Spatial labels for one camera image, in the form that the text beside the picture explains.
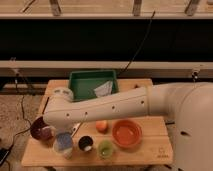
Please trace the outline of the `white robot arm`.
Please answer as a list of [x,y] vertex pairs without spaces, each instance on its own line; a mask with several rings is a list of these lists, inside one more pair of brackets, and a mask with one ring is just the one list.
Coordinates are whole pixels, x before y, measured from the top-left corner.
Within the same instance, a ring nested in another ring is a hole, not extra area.
[[172,171],[211,171],[213,83],[159,84],[80,102],[72,100],[71,90],[59,87],[43,118],[65,131],[73,123],[162,114],[172,115],[176,124]]

